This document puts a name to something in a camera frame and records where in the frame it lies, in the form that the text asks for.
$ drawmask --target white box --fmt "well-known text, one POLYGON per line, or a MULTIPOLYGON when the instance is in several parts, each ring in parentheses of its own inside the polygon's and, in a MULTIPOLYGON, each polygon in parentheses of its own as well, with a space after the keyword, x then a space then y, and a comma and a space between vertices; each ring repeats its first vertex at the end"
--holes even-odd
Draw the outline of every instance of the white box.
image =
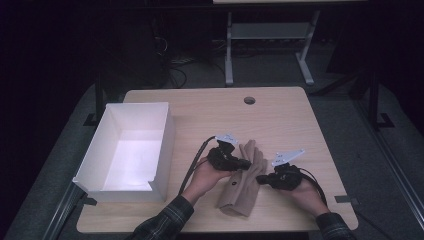
POLYGON ((73 182, 98 202, 163 202, 174 138, 168 103, 107 104, 73 182))

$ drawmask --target plaid shirt sleeve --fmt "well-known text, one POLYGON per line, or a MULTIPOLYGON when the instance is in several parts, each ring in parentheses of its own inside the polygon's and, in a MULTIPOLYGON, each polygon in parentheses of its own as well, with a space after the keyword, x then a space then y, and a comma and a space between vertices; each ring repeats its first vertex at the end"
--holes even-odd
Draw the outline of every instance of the plaid shirt sleeve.
POLYGON ((343 218, 337 213, 324 213, 316 218, 317 225, 325 240, 355 240, 343 218))
POLYGON ((126 239, 174 239, 193 212, 193 206, 184 197, 177 196, 157 216, 141 223, 126 239))

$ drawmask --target dark background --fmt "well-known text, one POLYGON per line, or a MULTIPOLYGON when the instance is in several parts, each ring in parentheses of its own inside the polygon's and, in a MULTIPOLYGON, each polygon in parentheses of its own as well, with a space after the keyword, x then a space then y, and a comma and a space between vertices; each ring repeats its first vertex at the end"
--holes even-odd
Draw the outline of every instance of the dark background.
MULTIPOLYGON (((380 5, 371 1, 365 10, 348 18, 330 12, 321 18, 315 38, 340 36, 329 69, 347 74, 361 66, 371 68, 424 133, 424 18, 418 2, 392 0, 380 5), (334 17, 343 17, 343 29, 328 27, 334 26, 329 22, 334 17)), ((0 2, 0 237, 13 221, 76 103, 98 77, 97 60, 105 53, 93 39, 116 33, 111 27, 116 26, 116 15, 87 8, 96 4, 77 0, 0 2)), ((208 19, 199 22, 210 24, 208 19)), ((175 24, 176 32, 168 34, 174 34, 175 45, 184 47, 186 38, 192 38, 175 38, 178 21, 175 24)), ((210 32, 210 28, 200 32, 210 32)), ((136 87, 160 87, 161 81, 156 81, 157 86, 142 82, 136 87)))

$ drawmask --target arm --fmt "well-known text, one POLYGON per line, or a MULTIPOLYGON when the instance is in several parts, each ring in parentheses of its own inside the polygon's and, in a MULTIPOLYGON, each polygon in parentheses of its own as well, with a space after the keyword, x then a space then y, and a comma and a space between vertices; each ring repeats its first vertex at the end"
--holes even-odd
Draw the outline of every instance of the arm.
POLYGON ((197 200, 231 172, 215 170, 206 158, 200 159, 191 183, 157 216, 141 223, 126 239, 173 239, 194 212, 197 200))
POLYGON ((315 217, 325 240, 356 239, 342 217, 337 213, 330 212, 328 207, 322 202, 315 187, 307 180, 303 179, 293 191, 277 191, 292 199, 300 208, 315 217))

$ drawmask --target glove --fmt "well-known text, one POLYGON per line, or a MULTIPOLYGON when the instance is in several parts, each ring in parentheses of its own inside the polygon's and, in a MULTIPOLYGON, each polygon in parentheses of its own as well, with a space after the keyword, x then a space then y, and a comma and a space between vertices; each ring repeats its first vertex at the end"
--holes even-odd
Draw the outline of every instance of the glove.
POLYGON ((252 165, 246 171, 237 171, 228 180, 218 200, 218 207, 227 215, 248 217, 255 205, 260 186, 256 176, 265 174, 267 167, 267 160, 255 144, 255 140, 249 140, 245 146, 240 144, 242 158, 251 161, 252 165))

